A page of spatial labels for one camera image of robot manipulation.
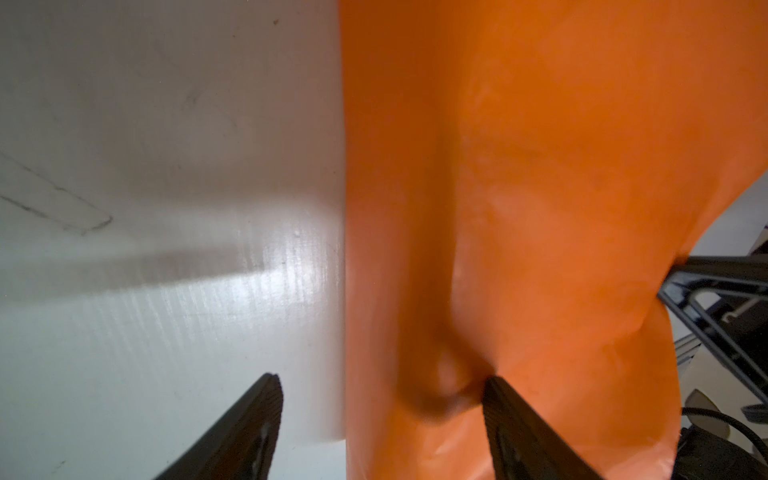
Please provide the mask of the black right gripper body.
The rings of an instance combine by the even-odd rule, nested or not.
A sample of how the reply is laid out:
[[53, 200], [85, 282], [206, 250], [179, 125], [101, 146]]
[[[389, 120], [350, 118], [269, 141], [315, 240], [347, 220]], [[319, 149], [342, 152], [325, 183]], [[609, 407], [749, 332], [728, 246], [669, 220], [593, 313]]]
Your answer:
[[767, 476], [767, 236], [742, 257], [691, 257], [659, 291], [682, 400], [675, 479]]

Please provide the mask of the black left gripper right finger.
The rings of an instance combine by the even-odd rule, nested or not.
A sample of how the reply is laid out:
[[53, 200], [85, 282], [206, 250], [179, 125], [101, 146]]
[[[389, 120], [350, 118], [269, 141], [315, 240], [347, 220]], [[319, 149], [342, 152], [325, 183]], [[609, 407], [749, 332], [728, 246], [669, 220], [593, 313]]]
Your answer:
[[503, 378], [486, 380], [482, 412], [496, 480], [601, 478]]

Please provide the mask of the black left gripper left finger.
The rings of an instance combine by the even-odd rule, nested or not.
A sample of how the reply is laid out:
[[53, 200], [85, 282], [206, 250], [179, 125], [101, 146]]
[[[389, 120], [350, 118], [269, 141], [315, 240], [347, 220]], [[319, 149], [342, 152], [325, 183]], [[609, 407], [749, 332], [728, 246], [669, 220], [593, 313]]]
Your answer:
[[279, 376], [262, 375], [157, 479], [267, 480], [283, 403]]

